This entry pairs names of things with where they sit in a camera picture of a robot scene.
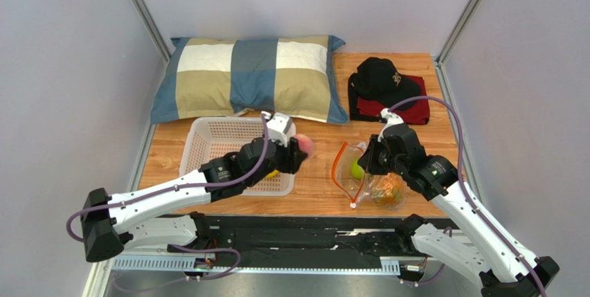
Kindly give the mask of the pink fake peach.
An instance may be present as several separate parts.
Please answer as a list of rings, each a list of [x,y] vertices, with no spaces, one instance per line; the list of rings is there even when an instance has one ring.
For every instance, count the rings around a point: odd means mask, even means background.
[[[294,138],[298,140],[298,148],[307,154],[307,158],[311,158],[315,151],[315,144],[309,136],[304,134],[295,134]]]

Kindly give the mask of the yellow fake orange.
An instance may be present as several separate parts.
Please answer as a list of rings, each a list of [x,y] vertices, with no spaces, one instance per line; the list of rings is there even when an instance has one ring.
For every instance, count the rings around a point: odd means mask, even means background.
[[[273,172],[270,172],[270,173],[269,173],[269,174],[266,176],[266,178],[270,179],[270,178],[273,178],[273,177],[275,177],[275,176],[276,176],[276,175],[278,175],[278,174],[279,174],[279,171],[278,171],[278,170],[274,170]]]

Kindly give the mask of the green fake apple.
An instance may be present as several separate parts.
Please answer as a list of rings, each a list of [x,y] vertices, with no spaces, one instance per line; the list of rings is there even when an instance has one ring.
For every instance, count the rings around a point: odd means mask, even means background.
[[[356,180],[362,180],[364,178],[364,169],[358,164],[357,159],[355,159],[350,165],[350,175]]]

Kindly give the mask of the clear zip top bag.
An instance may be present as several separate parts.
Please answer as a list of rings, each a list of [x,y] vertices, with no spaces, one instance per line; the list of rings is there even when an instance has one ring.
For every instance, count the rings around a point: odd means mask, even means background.
[[[330,172],[332,182],[336,187],[338,187],[338,189],[340,189],[340,191],[342,191],[345,196],[347,196],[350,202],[350,208],[353,210],[357,209],[360,204],[365,201],[374,203],[368,197],[368,184],[371,174],[365,173],[362,180],[356,180],[350,175],[351,163],[355,159],[358,160],[366,151],[366,148],[367,145],[365,142],[358,143],[356,145],[352,145],[347,142],[343,143],[337,155],[335,156]],[[389,210],[397,210],[399,208],[389,208],[387,206],[381,207],[385,207]]]

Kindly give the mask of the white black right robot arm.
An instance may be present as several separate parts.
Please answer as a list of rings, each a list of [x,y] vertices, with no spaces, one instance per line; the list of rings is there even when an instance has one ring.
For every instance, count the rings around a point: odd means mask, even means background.
[[[373,176],[395,173],[441,209],[472,243],[466,246],[419,215],[396,228],[412,251],[430,255],[471,281],[482,296],[545,296],[560,268],[539,257],[493,218],[445,157],[426,154],[405,123],[373,134],[358,164]]]

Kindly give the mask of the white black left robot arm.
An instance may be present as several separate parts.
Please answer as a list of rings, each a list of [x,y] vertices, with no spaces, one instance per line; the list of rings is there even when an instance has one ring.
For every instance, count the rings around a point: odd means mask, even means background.
[[[255,138],[238,152],[149,189],[113,195],[103,188],[92,190],[78,213],[85,259],[101,262],[138,246],[143,225],[173,210],[241,195],[275,170],[296,174],[312,147],[310,139],[299,135],[286,143]]]

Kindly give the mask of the orange fake pineapple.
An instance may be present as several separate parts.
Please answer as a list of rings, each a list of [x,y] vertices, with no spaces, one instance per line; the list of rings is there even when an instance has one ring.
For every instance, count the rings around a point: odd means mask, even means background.
[[[406,182],[396,174],[371,175],[368,186],[368,197],[377,205],[397,208],[405,200]]]

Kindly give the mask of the folded dark red cloth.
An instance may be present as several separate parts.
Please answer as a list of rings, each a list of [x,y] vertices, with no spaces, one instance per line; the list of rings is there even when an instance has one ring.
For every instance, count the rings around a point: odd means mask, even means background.
[[[421,77],[399,74],[400,83],[387,85],[381,93],[358,94],[354,86],[359,74],[353,73],[348,79],[348,103],[350,119],[366,122],[379,122],[380,112],[390,108],[403,100],[416,96],[425,96],[426,89]],[[408,102],[400,105],[395,111],[411,125],[426,125],[430,119],[429,103],[423,100]]]

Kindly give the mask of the white perforated plastic basket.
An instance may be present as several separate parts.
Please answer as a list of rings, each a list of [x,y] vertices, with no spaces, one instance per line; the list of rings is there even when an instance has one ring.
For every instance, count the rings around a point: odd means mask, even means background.
[[[260,118],[203,117],[196,119],[187,134],[179,166],[179,176],[200,168],[212,159],[237,152],[263,133]],[[242,195],[250,197],[283,197],[294,189],[295,176],[278,173],[263,179]]]

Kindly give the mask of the black baseball cap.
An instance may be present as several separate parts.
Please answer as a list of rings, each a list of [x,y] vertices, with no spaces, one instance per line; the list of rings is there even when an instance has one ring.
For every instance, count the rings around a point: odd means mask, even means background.
[[[421,95],[422,87],[409,76],[401,74],[388,59],[369,57],[348,79],[351,109],[356,108],[360,98],[392,107]]]

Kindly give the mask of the checkered blue beige pillow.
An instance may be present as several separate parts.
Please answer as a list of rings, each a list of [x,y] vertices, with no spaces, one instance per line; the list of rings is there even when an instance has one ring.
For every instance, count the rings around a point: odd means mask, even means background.
[[[346,124],[332,35],[218,40],[179,37],[150,112],[152,124],[271,111]]]

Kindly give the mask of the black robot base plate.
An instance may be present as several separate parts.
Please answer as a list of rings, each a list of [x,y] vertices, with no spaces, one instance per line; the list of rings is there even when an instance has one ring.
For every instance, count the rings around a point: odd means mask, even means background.
[[[378,269],[387,256],[425,255],[410,245],[410,231],[426,219],[401,217],[205,216],[192,212],[193,250],[217,248],[217,266],[277,269]]]

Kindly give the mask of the aluminium frame rail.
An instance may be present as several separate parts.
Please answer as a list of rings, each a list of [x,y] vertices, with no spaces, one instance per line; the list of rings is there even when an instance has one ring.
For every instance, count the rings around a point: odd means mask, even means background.
[[[485,287],[497,283],[482,251],[451,237],[449,229],[423,226],[412,236],[399,231],[303,231],[292,229],[234,232],[234,246],[217,253],[167,254],[147,251],[120,255],[107,261],[112,274],[130,271],[180,273],[183,280],[212,280],[233,273],[284,273],[322,275],[396,276],[416,287],[428,284],[423,277],[429,260],[450,268]]]

